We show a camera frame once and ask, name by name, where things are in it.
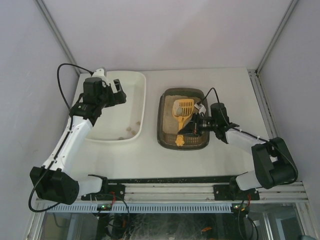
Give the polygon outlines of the yellow litter scoop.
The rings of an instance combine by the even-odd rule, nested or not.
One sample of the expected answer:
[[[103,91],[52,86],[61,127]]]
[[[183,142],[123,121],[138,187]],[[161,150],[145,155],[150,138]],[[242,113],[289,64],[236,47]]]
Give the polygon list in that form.
[[[194,112],[195,101],[191,98],[177,99],[173,102],[172,115],[178,122],[178,131],[184,127],[186,120],[188,120]],[[183,115],[176,116],[176,109],[183,108]]]

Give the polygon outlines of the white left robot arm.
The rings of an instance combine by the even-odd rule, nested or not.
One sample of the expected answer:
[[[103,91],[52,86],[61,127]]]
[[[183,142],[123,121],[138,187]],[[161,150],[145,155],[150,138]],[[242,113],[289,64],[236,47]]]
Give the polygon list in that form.
[[[83,83],[83,92],[70,108],[67,126],[55,149],[41,167],[33,167],[32,194],[55,204],[71,205],[78,197],[101,191],[107,178],[89,174],[83,179],[70,176],[76,155],[104,108],[124,104],[126,94],[119,79],[106,83],[92,76]]]

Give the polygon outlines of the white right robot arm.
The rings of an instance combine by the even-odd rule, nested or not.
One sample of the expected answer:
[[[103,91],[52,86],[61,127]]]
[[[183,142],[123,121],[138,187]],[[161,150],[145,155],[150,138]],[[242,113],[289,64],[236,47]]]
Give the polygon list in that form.
[[[266,140],[240,129],[239,125],[230,122],[223,103],[212,104],[210,110],[210,117],[192,114],[187,123],[179,124],[178,134],[199,137],[205,132],[214,132],[218,140],[252,156],[254,169],[230,179],[229,189],[232,192],[271,189],[290,185],[298,179],[298,169],[282,138]]]

